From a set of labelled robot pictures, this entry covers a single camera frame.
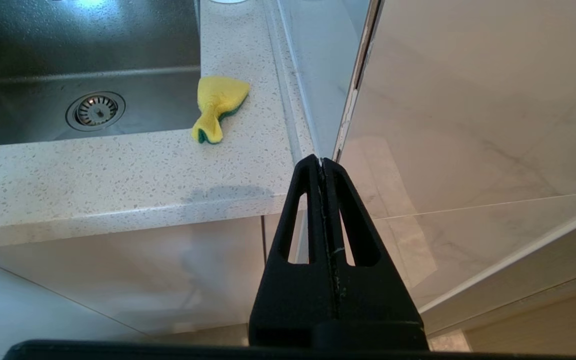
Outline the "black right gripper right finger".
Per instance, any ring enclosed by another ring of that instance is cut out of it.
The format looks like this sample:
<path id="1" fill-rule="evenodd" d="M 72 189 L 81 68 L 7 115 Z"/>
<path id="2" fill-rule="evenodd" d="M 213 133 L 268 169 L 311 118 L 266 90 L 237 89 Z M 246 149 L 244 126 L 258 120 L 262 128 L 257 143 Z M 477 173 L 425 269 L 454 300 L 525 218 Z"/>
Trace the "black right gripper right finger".
<path id="1" fill-rule="evenodd" d="M 333 317 L 325 349 L 427 351 L 425 326 L 347 171 L 322 160 Z"/>

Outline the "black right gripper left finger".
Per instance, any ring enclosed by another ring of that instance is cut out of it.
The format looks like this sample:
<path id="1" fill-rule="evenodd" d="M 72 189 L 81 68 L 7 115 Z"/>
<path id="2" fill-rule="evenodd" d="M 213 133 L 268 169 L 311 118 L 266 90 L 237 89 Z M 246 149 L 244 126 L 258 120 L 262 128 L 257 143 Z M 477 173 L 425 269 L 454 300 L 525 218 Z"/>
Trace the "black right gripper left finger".
<path id="1" fill-rule="evenodd" d="M 321 170 L 313 154 L 295 166 L 249 319 L 252 347 L 310 347 L 316 326 L 330 321 L 335 314 Z M 291 263 L 302 196 L 306 196 L 308 262 Z"/>

